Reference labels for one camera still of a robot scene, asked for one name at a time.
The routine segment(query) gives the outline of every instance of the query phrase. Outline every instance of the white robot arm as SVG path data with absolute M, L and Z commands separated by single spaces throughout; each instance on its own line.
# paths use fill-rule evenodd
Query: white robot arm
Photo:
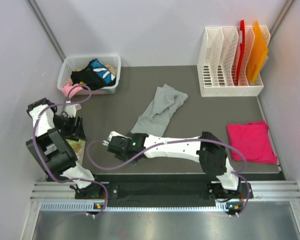
M 202 138 L 210 138 L 219 141 L 209 132 L 203 134 L 206 136 L 202 136 Z M 138 148 L 137 151 L 140 152 L 140 150 L 163 143 L 162 145 L 153 147 L 144 152 L 144 157 L 148 159 L 156 157 L 180 158 L 200 163 L 203 172 L 216 176 L 224 189 L 236 191 L 239 185 L 239 178 L 234 174 L 234 169 L 230 165 L 225 148 L 216 146 L 212 143 L 202 143 L 199 140 L 182 142 L 187 139 L 197 140 L 200 139 L 200 137 L 169 138 L 135 133 L 131 138 L 128 138 L 112 131 L 107 139 L 108 143 L 106 145 L 108 146 L 109 152 L 117 154 L 117 158 L 128 160 L 123 158 L 125 157 L 124 153 L 129 152 L 129 147 L 131 148 L 132 154 L 136 154 L 137 152 L 134 151 L 134 148 Z M 167 144 L 174 141 L 179 141 L 180 143 Z
M 33 120 L 33 125 L 37 121 L 39 113 L 52 104 L 43 98 L 28 106 L 27 112 Z M 81 198 L 94 198 L 99 195 L 99 192 L 96 191 L 98 186 L 80 179 L 93 181 L 97 180 L 97 177 L 77 163 L 77 156 L 66 140 L 86 140 L 82 118 L 76 117 L 76 111 L 79 108 L 80 105 L 67 106 L 64 115 L 57 115 L 57 108 L 45 111 L 36 130 L 36 142 L 45 163 L 55 177 L 78 179 L 74 180 L 76 193 L 80 193 Z M 201 137 L 182 139 L 163 138 L 146 133 L 124 136 L 112 131 L 107 141 L 104 142 L 107 150 L 115 153 L 115 156 L 123 161 L 159 144 L 145 151 L 139 158 L 181 158 L 200 163 L 203 172 L 216 176 L 224 190 L 237 191 L 240 184 L 239 179 L 233 173 L 234 169 L 229 163 L 225 148 L 217 144 L 202 142 L 200 139 L 219 141 L 210 132 L 203 132 Z M 26 146 L 41 168 L 46 171 L 35 150 L 33 140 L 27 141 Z

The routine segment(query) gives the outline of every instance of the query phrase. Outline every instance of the basket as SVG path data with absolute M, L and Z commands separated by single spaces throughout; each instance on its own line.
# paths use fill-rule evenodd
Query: basket
M 115 69 L 117 69 L 116 81 L 113 86 L 105 86 L 98 90 L 92 91 L 93 95 L 98 94 L 114 94 L 120 80 L 120 71 L 121 71 L 121 58 L 118 55 L 105 55 L 105 54 L 84 54 L 84 55 L 75 55 L 67 57 L 61 67 L 60 74 L 58 77 L 57 88 L 59 90 L 64 87 L 71 76 L 71 73 L 74 69 L 84 69 L 88 63 L 93 60 L 98 59 L 103 65 L 110 64 Z M 76 93 L 76 95 L 88 95 L 88 90 L 81 90 Z
M 267 43 L 270 33 L 266 26 L 260 27 Z M 246 67 L 254 44 L 252 27 L 245 28 L 245 48 L 238 79 L 233 82 L 233 63 L 239 41 L 237 27 L 206 27 L 203 32 L 197 72 L 202 97 L 258 96 L 264 88 L 260 75 L 252 85 L 246 77 Z

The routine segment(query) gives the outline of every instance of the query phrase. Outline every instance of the gray wall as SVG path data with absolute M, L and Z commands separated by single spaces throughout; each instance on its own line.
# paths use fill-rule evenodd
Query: gray wall
M 43 172 L 29 154 L 28 104 L 57 91 L 62 62 L 25 0 L 0 1 L 0 240 L 19 238 L 29 197 Z
M 284 0 L 37 0 L 66 56 L 118 53 L 127 66 L 197 65 L 205 27 L 258 19 Z
M 273 37 L 268 56 L 261 72 L 261 100 L 281 162 L 300 187 L 300 0 Z

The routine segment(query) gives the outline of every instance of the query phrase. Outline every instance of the pink cloth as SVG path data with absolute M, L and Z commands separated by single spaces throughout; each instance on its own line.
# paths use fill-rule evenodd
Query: pink cloth
M 71 85 L 69 82 L 66 82 L 65 86 L 63 88 L 61 88 L 61 91 L 63 92 L 63 94 L 66 97 L 68 97 L 68 93 L 75 86 L 79 86 L 79 84 L 76 83 L 75 85 Z M 73 89 L 70 93 L 69 99 L 71 99 L 77 92 L 81 91 L 82 89 L 84 89 L 82 86 L 79 86 L 79 87 L 76 87 L 75 89 Z
M 238 149 L 249 162 L 258 164 L 277 164 L 268 137 L 268 125 L 265 121 L 247 124 L 229 124 L 226 126 L 230 145 Z M 232 159 L 242 161 L 238 153 L 231 150 Z

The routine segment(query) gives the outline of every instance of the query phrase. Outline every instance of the gray table surface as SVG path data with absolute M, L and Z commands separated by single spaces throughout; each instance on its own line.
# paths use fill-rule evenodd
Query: gray table surface
M 157 87 L 167 84 L 188 94 L 185 101 L 171 118 L 164 137 L 191 138 L 202 131 L 212 132 L 219 140 L 229 143 L 226 125 L 262 121 L 256 97 L 201 97 L 196 66 L 151 66 L 123 67 L 115 94 L 93 95 L 83 103 L 78 112 L 83 117 L 87 143 L 106 140 L 111 131 L 121 134 L 129 132 L 138 117 L 146 110 L 155 96 Z M 78 101 L 85 96 L 75 96 Z M 118 170 L 103 171 L 93 166 L 87 157 L 87 146 L 82 165 L 93 173 L 159 174 L 159 173 L 202 173 L 199 163 L 178 158 L 141 159 Z M 96 144 L 91 148 L 92 158 L 104 167 L 122 163 L 105 146 Z M 231 160 L 235 170 L 242 162 Z M 249 162 L 246 173 L 277 173 L 278 166 Z

